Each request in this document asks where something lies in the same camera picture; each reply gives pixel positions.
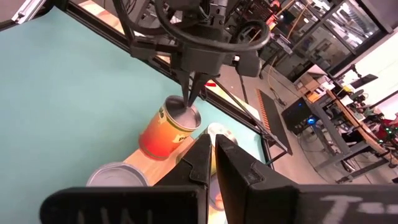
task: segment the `cable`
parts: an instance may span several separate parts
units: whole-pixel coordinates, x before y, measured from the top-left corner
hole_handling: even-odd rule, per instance
[[[113,0],[113,2],[115,4],[117,4],[119,0]],[[143,35],[164,35],[167,34],[166,30],[163,27],[158,27],[158,28],[146,28],[146,27],[142,27],[139,24],[136,24],[135,22],[133,22],[129,16],[128,16],[128,11],[127,11],[127,7],[125,4],[122,4],[122,2],[120,1],[120,7],[121,7],[121,13],[124,14],[123,16],[120,17],[120,20],[123,20],[123,22],[127,23],[127,25],[130,27],[130,29],[132,29],[133,31],[136,31],[140,34]],[[184,21],[184,22],[176,22],[173,24],[174,27],[178,27],[179,29],[184,29],[187,27],[191,27],[195,24],[197,24],[198,21]]]
[[[200,37],[195,37],[193,35],[187,34],[181,31],[178,27],[173,26],[170,21],[167,20],[165,14],[162,10],[163,0],[155,0],[155,11],[157,14],[157,18],[162,25],[162,27],[172,36],[176,37],[179,41],[196,45],[199,47],[210,48],[212,51],[219,52],[247,52],[258,50],[261,47],[265,46],[265,44],[269,40],[269,27],[265,25],[262,21],[249,21],[248,23],[252,24],[252,26],[259,26],[262,29],[261,38],[252,43],[245,44],[229,44],[218,42],[215,40],[208,40]]]
[[[322,150],[319,150],[319,151],[305,150],[305,149],[303,148],[303,146],[302,146],[302,138],[303,138],[303,131],[302,131],[300,134],[298,134],[298,136],[297,136],[298,143],[300,144],[301,150],[303,150],[303,151],[305,151],[305,152],[325,152],[325,149],[322,149]],[[313,143],[313,142],[315,142],[317,139],[318,139],[318,136],[317,136],[317,138],[315,138],[315,140],[313,140],[313,141],[306,141],[306,142],[307,142],[307,143]]]
[[[300,13],[300,15],[298,16],[298,18],[297,18],[296,21],[294,22],[292,28],[291,28],[290,31],[289,31],[289,34],[287,35],[287,38],[286,38],[287,40],[289,39],[290,35],[292,35],[292,32],[293,32],[294,28],[297,26],[298,21],[299,21],[300,18],[303,16],[303,14],[304,14],[304,12],[305,12],[305,10],[307,9],[307,7],[308,7],[309,4],[310,4],[310,3],[308,2],[308,3],[305,5],[305,7],[303,8],[303,11]],[[276,55],[276,56],[274,57],[272,63],[269,65],[268,74],[267,74],[267,82],[268,82],[268,85],[269,85],[269,89],[270,89],[272,92],[275,92],[275,89],[272,87],[271,82],[270,82],[270,80],[269,80],[269,77],[271,76],[272,67],[273,67],[274,64],[275,64],[277,57],[278,57],[278,56]],[[288,91],[290,91],[290,92],[293,93],[295,96],[297,96],[298,98],[300,98],[300,97],[299,97],[297,94],[295,94],[292,90],[290,90],[289,88],[287,88],[283,83],[281,83],[281,82],[279,82],[279,83],[282,84],[282,86],[284,86]],[[274,100],[277,100],[278,102],[280,102],[281,104],[283,104],[283,105],[286,106],[286,102],[284,102],[280,97],[278,97],[278,98],[276,98],[276,99],[274,99]]]

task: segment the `silver can lid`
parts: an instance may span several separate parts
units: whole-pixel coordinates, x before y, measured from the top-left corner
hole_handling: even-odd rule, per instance
[[[200,126],[201,117],[197,108],[194,105],[186,107],[181,96],[167,97],[165,107],[170,118],[179,126],[186,129],[196,129]]]
[[[112,162],[101,166],[88,179],[89,187],[145,187],[144,174],[132,165]]]

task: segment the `white object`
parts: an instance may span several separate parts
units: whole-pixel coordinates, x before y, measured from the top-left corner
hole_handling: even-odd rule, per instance
[[[342,103],[344,106],[347,106],[347,105],[349,105],[350,103],[354,103],[354,101],[353,101],[348,95],[347,95],[347,96],[344,96],[344,98],[341,99],[340,101],[341,101],[341,103]]]

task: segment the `wooden board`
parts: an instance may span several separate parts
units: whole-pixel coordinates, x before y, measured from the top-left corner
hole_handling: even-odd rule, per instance
[[[327,90],[326,93],[330,96],[332,100],[336,99],[336,96],[330,90]],[[359,131],[359,133],[362,135],[362,137],[369,146],[371,146],[375,151],[377,151],[380,154],[386,152],[386,150],[373,139],[373,138],[377,139],[377,137],[373,134],[373,132],[369,129],[369,127],[364,122],[358,121],[354,117],[354,112],[352,112],[349,108],[345,107],[339,100],[336,100],[335,103],[336,106],[339,107],[339,109],[344,113],[344,115],[347,117],[350,123],[352,123],[353,126],[357,128],[357,130]],[[391,160],[391,163],[398,165],[398,159],[395,158],[392,154],[387,154],[384,156],[384,158],[387,159],[388,161]]]
[[[136,150],[124,160],[138,168],[146,177],[148,184],[153,186],[175,166],[177,156],[193,142],[192,137],[186,138],[183,143],[165,161],[156,161],[147,157],[140,149]]]

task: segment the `white wall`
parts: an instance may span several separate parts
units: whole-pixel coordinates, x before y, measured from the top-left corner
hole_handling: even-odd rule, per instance
[[[387,119],[395,119],[395,114],[398,112],[398,94],[382,102],[377,107],[384,113]]]
[[[363,76],[372,74],[379,77],[357,89],[364,90],[369,95],[366,99],[367,104],[373,105],[398,90],[398,34],[395,33],[378,48],[356,62],[356,68]],[[356,74],[350,71],[346,73],[343,80],[344,84],[349,84],[357,79]]]

